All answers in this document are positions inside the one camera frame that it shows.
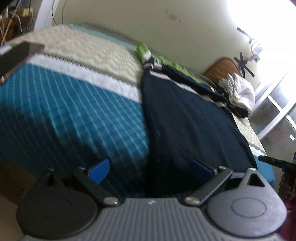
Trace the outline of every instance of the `brown leather cushion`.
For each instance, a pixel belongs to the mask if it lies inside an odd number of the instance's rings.
[[[208,68],[202,75],[209,78],[216,85],[218,85],[220,79],[227,79],[227,74],[238,74],[241,75],[238,71],[235,63],[230,58],[220,58],[217,60],[210,68]]]

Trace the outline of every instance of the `hand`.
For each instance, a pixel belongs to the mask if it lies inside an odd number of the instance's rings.
[[[279,188],[279,197],[284,201],[288,198],[288,196],[293,197],[294,193],[295,193],[295,184],[292,187],[289,185],[289,181],[290,181],[290,174],[285,172],[284,175],[282,175],[281,177],[281,183],[279,184],[280,188]]]

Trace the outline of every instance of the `white cloth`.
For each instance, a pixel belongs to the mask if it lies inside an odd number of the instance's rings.
[[[246,109],[251,115],[255,104],[255,92],[250,82],[238,74],[231,76],[228,74],[227,79],[219,80],[221,86],[229,95],[231,104]]]

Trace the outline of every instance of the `person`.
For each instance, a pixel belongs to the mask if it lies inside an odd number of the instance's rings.
[[[287,241],[296,241],[296,180],[291,187],[290,179],[291,175],[287,172],[281,177],[279,196],[287,207],[287,219],[279,234]]]

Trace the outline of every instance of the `metal screw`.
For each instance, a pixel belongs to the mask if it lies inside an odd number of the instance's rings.
[[[104,203],[107,205],[113,206],[119,203],[119,200],[117,197],[106,197],[104,198]]]
[[[197,205],[200,203],[200,200],[197,197],[187,197],[185,198],[185,203],[191,206]]]

